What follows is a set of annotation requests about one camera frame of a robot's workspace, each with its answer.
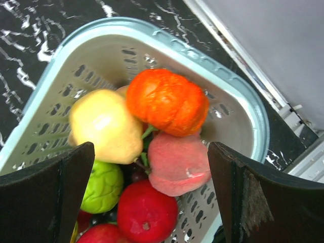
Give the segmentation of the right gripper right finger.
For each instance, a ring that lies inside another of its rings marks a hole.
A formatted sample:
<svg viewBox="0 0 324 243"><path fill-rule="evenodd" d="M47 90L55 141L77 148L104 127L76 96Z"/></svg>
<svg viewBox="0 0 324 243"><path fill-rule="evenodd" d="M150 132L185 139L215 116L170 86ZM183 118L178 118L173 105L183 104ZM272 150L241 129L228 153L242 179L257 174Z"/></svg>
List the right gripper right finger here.
<svg viewBox="0 0 324 243"><path fill-rule="evenodd" d="M323 184L213 142L208 158L227 242L323 242Z"/></svg>

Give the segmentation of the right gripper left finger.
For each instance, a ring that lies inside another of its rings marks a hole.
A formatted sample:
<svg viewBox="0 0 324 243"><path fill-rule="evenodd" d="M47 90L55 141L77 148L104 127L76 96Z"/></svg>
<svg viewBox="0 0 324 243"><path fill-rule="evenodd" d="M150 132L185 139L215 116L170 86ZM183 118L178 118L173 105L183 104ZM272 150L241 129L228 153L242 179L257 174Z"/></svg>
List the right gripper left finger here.
<svg viewBox="0 0 324 243"><path fill-rule="evenodd" d="M70 242L94 145L1 176L1 242Z"/></svg>

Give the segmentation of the green custard apple toy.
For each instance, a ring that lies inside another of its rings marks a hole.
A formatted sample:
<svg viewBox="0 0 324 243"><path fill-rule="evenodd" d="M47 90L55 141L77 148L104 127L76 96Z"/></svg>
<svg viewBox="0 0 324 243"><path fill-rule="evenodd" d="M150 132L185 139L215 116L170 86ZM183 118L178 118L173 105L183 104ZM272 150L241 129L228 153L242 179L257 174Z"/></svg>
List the green custard apple toy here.
<svg viewBox="0 0 324 243"><path fill-rule="evenodd" d="M117 164L94 161L80 209L90 214L110 211L124 188L124 176Z"/></svg>

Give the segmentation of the pink peach toy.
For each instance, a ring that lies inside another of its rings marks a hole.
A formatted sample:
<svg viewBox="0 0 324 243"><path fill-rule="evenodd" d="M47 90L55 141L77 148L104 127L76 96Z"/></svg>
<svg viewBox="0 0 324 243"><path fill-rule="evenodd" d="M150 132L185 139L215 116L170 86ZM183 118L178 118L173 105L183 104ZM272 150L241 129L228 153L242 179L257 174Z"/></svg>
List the pink peach toy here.
<svg viewBox="0 0 324 243"><path fill-rule="evenodd" d="M199 132L186 137L159 132L148 148L149 182L168 196L194 191L211 178L207 153Z"/></svg>

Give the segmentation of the red apple toy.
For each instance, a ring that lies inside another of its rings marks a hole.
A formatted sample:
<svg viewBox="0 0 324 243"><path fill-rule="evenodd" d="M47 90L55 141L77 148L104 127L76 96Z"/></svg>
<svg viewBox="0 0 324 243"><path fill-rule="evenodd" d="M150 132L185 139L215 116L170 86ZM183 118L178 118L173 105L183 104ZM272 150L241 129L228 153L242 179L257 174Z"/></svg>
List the red apple toy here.
<svg viewBox="0 0 324 243"><path fill-rule="evenodd" d="M154 189L147 179L129 185L119 198L117 225L133 242L166 240L177 218L176 199Z"/></svg>

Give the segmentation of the yellow pear toy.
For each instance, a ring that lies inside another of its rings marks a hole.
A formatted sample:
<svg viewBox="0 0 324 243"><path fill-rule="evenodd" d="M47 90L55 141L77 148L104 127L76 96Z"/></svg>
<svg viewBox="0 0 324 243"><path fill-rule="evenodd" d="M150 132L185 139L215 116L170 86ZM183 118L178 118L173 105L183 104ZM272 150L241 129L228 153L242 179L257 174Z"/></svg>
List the yellow pear toy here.
<svg viewBox="0 0 324 243"><path fill-rule="evenodd" d="M97 89L79 98L69 112L69 124L76 145L93 143L96 160L128 165L143 150L143 124L116 91Z"/></svg>

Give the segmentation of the orange pumpkin toy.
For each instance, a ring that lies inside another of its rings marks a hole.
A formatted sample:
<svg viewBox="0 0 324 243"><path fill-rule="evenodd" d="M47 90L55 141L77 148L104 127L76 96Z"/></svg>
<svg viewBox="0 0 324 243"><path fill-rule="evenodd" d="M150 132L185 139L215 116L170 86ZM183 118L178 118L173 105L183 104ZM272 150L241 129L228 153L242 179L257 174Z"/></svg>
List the orange pumpkin toy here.
<svg viewBox="0 0 324 243"><path fill-rule="evenodd" d="M142 137L161 130L176 137L193 135L206 120L205 92L182 75L167 69L146 69L131 81L126 92L129 111L147 124Z"/></svg>

